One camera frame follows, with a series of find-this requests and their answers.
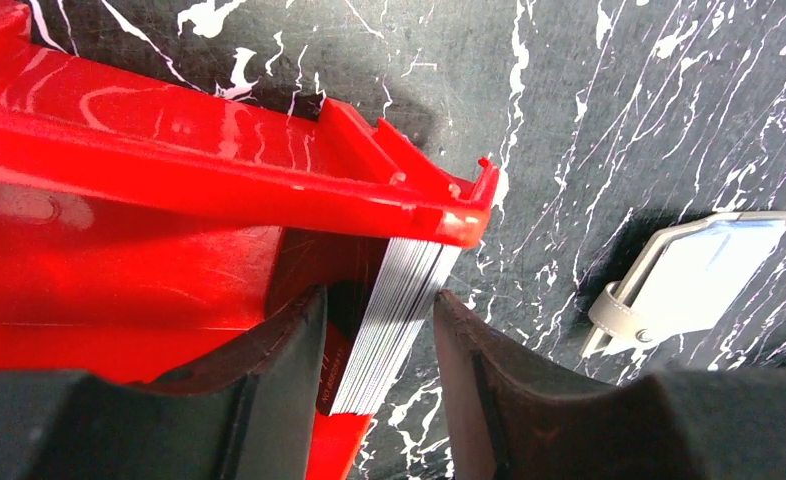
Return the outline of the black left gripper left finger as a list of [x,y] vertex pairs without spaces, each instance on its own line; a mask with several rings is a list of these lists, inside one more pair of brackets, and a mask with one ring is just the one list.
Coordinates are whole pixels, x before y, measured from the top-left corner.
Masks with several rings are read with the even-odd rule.
[[0,371],[0,479],[302,479],[327,292],[150,383]]

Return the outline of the grey leather card holder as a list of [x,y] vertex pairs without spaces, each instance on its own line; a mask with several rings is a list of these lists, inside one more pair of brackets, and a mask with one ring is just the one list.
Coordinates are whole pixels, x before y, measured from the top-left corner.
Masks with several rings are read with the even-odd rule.
[[580,355],[648,350],[713,328],[786,232],[786,211],[714,213],[655,232],[588,311]]

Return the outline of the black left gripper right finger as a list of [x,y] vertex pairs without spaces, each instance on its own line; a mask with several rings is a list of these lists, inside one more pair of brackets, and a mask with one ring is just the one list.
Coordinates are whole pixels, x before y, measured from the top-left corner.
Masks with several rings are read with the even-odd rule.
[[786,479],[786,369],[613,386],[440,292],[433,330],[458,479]]

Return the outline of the stack of credit cards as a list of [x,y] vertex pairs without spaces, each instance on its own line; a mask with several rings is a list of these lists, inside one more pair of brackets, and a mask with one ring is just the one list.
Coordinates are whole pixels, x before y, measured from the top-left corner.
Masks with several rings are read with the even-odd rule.
[[354,238],[327,287],[317,398],[324,415],[373,415],[395,382],[462,250],[405,238]]

